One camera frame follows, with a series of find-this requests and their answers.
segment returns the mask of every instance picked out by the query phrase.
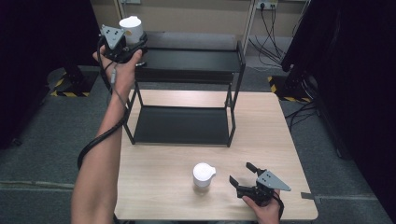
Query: shelf rack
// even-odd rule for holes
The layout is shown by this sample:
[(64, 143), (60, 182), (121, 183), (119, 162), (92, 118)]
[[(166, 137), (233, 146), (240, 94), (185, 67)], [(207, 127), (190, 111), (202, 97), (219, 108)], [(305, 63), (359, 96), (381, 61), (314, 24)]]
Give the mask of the shelf rack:
[[(234, 108), (246, 67), (239, 41), (232, 50), (148, 48), (142, 62), (146, 65), (136, 68), (134, 93), (128, 102), (129, 113), (136, 96), (141, 105), (134, 136), (128, 125), (124, 125), (132, 144), (231, 145), (235, 132)], [(233, 83), (235, 74), (239, 76)], [(145, 105), (139, 88), (141, 82), (219, 84), (227, 85), (228, 90), (221, 107)], [(227, 107), (230, 107), (231, 131)]]

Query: forearm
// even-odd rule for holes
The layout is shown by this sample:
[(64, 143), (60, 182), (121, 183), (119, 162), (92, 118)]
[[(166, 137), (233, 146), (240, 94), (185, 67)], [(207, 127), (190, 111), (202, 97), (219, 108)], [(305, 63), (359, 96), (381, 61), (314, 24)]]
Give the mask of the forearm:
[[(120, 94), (124, 102), (128, 91)], [(115, 93), (109, 102), (97, 136), (111, 129), (124, 115), (125, 107)], [(117, 202), (122, 128), (99, 143), (85, 156), (72, 198), (72, 220), (86, 223), (111, 221)]]

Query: white wall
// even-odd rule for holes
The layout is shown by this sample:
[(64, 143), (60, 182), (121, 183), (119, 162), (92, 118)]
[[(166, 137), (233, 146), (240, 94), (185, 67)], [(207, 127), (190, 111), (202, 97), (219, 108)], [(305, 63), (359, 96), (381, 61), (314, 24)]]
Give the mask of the white wall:
[[(117, 10), (117, 0), (91, 0), (99, 25), (118, 27), (121, 14), (138, 16), (145, 31), (233, 34), (241, 39), (249, 19), (249, 0), (141, 0)], [(291, 36), (304, 2), (280, 1), (276, 11), (276, 36)], [(255, 10), (251, 35), (266, 35), (262, 16)], [(271, 25), (271, 11), (264, 11)]]

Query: table surface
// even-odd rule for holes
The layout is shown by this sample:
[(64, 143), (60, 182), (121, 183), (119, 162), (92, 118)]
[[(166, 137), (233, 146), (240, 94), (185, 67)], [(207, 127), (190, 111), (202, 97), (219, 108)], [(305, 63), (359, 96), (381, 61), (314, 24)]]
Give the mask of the table surface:
[[(145, 105), (221, 106), (224, 91), (141, 91)], [(135, 102), (128, 125), (132, 132), (140, 105)], [(313, 220), (318, 210), (292, 142), (277, 97), (270, 92), (239, 92), (235, 107), (236, 130), (230, 147), (191, 145), (132, 145), (123, 131), (119, 219), (141, 220), (255, 220), (254, 213), (236, 197), (229, 182), (255, 185), (249, 161), (268, 169), (291, 187), (281, 191), (283, 220)], [(198, 190), (192, 180), (195, 164), (206, 162), (217, 174), (209, 189)]]

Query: black curtain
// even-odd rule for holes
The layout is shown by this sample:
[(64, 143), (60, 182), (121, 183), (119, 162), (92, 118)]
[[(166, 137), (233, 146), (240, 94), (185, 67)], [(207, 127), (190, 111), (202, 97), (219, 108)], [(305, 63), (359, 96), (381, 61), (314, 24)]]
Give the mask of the black curtain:
[(96, 65), (99, 28), (89, 0), (2, 1), (0, 22), (0, 148), (7, 148), (48, 93), (51, 71)]
[[(393, 0), (312, 0), (283, 62), (284, 68), (298, 68), (291, 70), (290, 80), (316, 79), (328, 126), (393, 222), (395, 8)], [(325, 33), (313, 32), (320, 26)]]

